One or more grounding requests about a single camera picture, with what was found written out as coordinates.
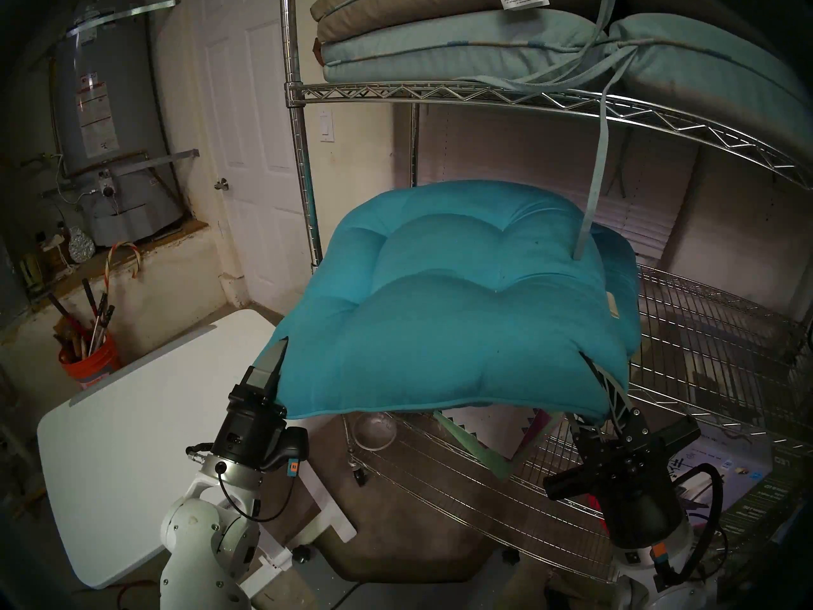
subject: light switch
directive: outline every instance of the light switch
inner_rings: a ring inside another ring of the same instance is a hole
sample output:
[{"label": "light switch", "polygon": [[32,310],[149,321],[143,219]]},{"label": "light switch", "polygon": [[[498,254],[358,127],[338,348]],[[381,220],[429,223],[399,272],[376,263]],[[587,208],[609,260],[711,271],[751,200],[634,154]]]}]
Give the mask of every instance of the light switch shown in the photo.
[{"label": "light switch", "polygon": [[333,139],[333,112],[319,112],[319,132],[320,141],[335,141]]}]

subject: wire shelf rack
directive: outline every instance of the wire shelf rack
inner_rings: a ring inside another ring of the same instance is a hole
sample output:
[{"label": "wire shelf rack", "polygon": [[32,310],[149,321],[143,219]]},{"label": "wire shelf rack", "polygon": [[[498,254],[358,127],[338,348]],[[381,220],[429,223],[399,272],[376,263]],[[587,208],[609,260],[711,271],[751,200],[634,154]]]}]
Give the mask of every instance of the wire shelf rack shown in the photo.
[{"label": "wire shelf rack", "polygon": [[[813,387],[813,359],[803,329],[730,293],[654,268],[638,270],[643,341],[630,363],[630,397],[749,437],[770,437],[795,454],[813,450],[804,401]],[[567,421],[501,482],[431,415],[393,417],[396,442],[379,452],[355,451],[357,463],[500,543],[590,578],[616,579],[601,513],[584,497],[550,501],[542,487],[546,476],[581,462]]]},{"label": "wire shelf rack", "polygon": [[813,450],[803,328],[736,295],[639,267],[632,398],[796,452]]},{"label": "wire shelf rack", "polygon": [[[570,116],[598,118],[600,93],[567,90],[559,93],[520,93],[470,82],[371,82],[292,85],[293,104],[308,103],[446,103],[531,109]],[[813,189],[813,172],[776,148],[690,113],[624,96],[607,96],[607,119],[653,128],[699,141],[766,167],[804,189]]]},{"label": "wire shelf rack", "polygon": [[578,458],[572,457],[572,445],[557,443],[566,424],[546,438],[546,457],[525,463],[525,478],[502,482],[459,448],[431,414],[394,417],[396,441],[383,451],[355,451],[356,462],[437,511],[526,555],[598,581],[615,580],[601,514],[586,501],[555,503],[541,489],[541,477],[548,472],[543,461],[567,465]]}]

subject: concrete floor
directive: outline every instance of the concrete floor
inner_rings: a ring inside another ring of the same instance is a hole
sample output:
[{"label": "concrete floor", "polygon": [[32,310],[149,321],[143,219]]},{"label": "concrete floor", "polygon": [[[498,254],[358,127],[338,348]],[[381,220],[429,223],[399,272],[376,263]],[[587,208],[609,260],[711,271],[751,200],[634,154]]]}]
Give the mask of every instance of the concrete floor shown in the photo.
[{"label": "concrete floor", "polygon": [[[280,316],[262,307],[252,306],[269,321],[278,323]],[[234,308],[223,307],[197,326],[219,319]],[[335,571],[354,581],[463,581],[471,578],[485,560],[498,548],[497,543],[431,507],[415,500],[384,478],[371,476],[359,487],[346,463],[346,446],[341,418],[328,422],[311,438],[311,465],[328,491],[350,518],[358,535],[344,544],[328,530],[316,541]],[[289,481],[276,472],[263,483],[263,502],[267,510],[287,494]],[[293,488],[291,501],[280,518],[267,523],[267,529],[281,543],[288,542],[319,511],[301,482]],[[21,522],[26,536],[32,539],[55,578],[69,591],[84,587],[71,571],[58,539],[58,533],[47,500]],[[158,581],[168,559],[167,552],[128,575],[125,581],[147,579]],[[558,572],[542,562],[524,557],[514,567],[516,572],[505,588],[497,608],[545,608],[543,591],[546,584],[572,597],[571,607],[606,607],[611,587],[597,584],[571,573]],[[87,610],[111,610],[116,607],[118,589],[80,592],[73,595],[77,605]],[[253,599],[258,610],[277,608],[316,609],[313,593],[293,570],[276,578]],[[123,606],[129,610],[158,608],[156,586],[133,588],[126,592]]]}]

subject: white tabletop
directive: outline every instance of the white tabletop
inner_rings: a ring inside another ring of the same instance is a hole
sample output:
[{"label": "white tabletop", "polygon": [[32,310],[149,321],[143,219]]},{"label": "white tabletop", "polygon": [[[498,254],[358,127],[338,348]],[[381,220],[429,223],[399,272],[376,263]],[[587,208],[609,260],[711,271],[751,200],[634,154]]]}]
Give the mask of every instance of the white tabletop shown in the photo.
[{"label": "white tabletop", "polygon": [[199,469],[186,446],[214,440],[229,392],[273,331],[255,311],[234,312],[42,418],[48,498],[84,584],[104,587],[161,551],[161,520]]}]

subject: light blue cushion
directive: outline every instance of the light blue cushion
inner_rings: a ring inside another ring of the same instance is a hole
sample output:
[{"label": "light blue cushion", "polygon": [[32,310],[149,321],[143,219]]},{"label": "light blue cushion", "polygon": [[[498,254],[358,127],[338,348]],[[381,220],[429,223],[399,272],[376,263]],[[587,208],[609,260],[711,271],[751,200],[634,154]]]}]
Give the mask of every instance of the light blue cushion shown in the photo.
[{"label": "light blue cushion", "polygon": [[573,260],[581,216],[557,194],[484,180],[354,209],[271,341],[289,338],[277,395],[289,417],[493,402],[603,418],[579,352],[626,388],[636,265],[600,226]]},{"label": "light blue cushion", "polygon": [[[621,78],[632,96],[713,119],[813,163],[810,94],[767,51],[701,21],[662,13],[616,21],[610,38],[654,41],[639,45]],[[605,45],[608,54],[614,42]]]},{"label": "light blue cushion", "polygon": [[[595,24],[570,12],[487,10],[429,19],[322,45],[327,82],[517,79],[564,64],[594,36]],[[606,39],[602,33],[599,40]],[[595,50],[580,67],[600,58]],[[552,71],[549,78],[555,77]]]}]

